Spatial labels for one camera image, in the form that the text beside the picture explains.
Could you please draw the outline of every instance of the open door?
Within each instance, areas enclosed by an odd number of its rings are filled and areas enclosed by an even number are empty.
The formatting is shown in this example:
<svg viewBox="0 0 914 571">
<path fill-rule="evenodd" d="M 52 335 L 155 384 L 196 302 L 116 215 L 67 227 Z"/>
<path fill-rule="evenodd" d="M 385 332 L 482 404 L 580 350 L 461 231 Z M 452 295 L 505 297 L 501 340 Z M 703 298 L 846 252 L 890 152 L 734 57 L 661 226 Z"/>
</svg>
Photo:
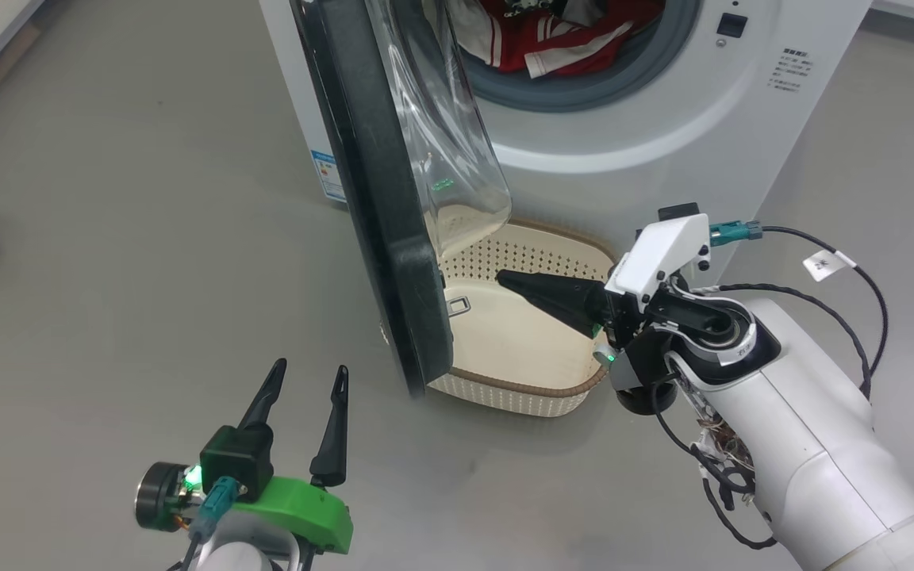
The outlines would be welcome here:
<svg viewBox="0 0 914 571">
<path fill-rule="evenodd" d="M 444 0 L 290 0 L 381 314 L 413 395 L 449 372 L 439 261 L 497 231 L 510 192 Z"/>
</svg>

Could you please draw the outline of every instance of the laundry basket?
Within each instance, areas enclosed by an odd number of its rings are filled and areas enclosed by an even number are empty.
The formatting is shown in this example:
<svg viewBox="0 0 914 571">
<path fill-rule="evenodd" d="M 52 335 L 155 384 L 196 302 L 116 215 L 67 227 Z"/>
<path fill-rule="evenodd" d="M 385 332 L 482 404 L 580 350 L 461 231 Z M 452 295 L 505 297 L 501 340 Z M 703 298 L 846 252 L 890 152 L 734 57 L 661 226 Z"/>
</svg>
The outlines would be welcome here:
<svg viewBox="0 0 914 571">
<path fill-rule="evenodd" d="M 429 386 L 523 415 L 562 416 L 605 376 L 587 339 L 496 283 L 500 270 L 607 278 L 598 246 L 511 223 L 440 264 L 454 336 L 454 366 Z"/>
</svg>

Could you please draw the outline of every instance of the laundry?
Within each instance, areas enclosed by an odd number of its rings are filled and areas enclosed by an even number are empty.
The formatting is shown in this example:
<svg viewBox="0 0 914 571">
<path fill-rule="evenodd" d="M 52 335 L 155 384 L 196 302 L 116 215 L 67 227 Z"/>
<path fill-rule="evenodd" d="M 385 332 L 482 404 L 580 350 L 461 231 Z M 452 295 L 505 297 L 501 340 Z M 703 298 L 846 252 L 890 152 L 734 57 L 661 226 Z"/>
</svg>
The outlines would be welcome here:
<svg viewBox="0 0 914 571">
<path fill-rule="evenodd" d="M 664 11 L 659 0 L 566 0 L 562 14 L 531 10 L 505 17 L 505 0 L 447 0 L 457 42 L 500 72 L 531 79 L 584 75 L 613 65 L 620 46 Z"/>
</svg>

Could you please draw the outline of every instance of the washing machine drum opening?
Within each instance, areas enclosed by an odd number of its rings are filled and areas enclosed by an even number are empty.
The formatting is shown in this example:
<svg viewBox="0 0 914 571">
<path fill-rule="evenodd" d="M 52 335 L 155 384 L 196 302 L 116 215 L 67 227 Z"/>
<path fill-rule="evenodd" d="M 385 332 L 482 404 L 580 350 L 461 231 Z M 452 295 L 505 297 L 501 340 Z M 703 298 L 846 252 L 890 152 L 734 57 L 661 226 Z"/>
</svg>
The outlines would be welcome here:
<svg viewBox="0 0 914 571">
<path fill-rule="evenodd" d="M 587 75 L 531 79 L 527 70 L 503 73 L 467 52 L 464 68 L 475 97 L 483 100 L 521 111 L 586 111 L 630 97 L 661 75 L 685 47 L 700 8 L 699 0 L 665 0 L 657 21 L 626 40 L 612 66 Z"/>
</svg>

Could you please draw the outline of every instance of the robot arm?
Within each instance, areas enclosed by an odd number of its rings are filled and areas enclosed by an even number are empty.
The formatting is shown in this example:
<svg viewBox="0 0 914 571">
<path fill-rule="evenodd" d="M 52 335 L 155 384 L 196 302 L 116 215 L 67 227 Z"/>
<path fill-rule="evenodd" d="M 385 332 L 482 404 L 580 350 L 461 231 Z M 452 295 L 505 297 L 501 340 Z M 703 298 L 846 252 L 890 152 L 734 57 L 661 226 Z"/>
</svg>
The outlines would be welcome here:
<svg viewBox="0 0 914 571">
<path fill-rule="evenodd" d="M 726 509 L 732 492 L 752 492 L 803 569 L 914 571 L 914 490 L 875 437 L 870 402 L 776 304 L 689 291 L 682 271 L 707 267 L 711 235 L 700 213 L 648 225 L 601 296 L 594 282 L 561 278 L 579 282 L 587 304 L 538 303 L 533 293 L 551 290 L 552 276 L 497 277 L 581 332 L 588 320 L 600 324 L 610 347 L 599 361 L 612 362 L 632 412 L 660 418 L 678 387 L 704 428 L 688 452 L 708 484 L 718 480 Z"/>
</svg>

